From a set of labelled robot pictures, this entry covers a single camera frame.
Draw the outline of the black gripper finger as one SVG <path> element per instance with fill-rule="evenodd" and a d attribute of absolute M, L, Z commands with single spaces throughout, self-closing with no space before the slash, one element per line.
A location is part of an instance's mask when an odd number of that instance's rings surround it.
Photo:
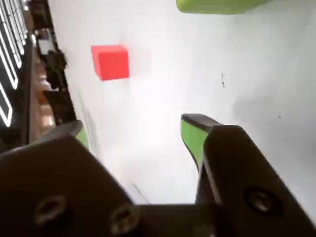
<path fill-rule="evenodd" d="M 3 237 L 138 237 L 141 225 L 139 208 L 72 135 L 0 157 Z"/>
<path fill-rule="evenodd" d="M 181 138 L 198 170 L 196 203 L 214 207 L 215 236 L 315 236 L 310 218 L 242 127 L 183 114 Z"/>

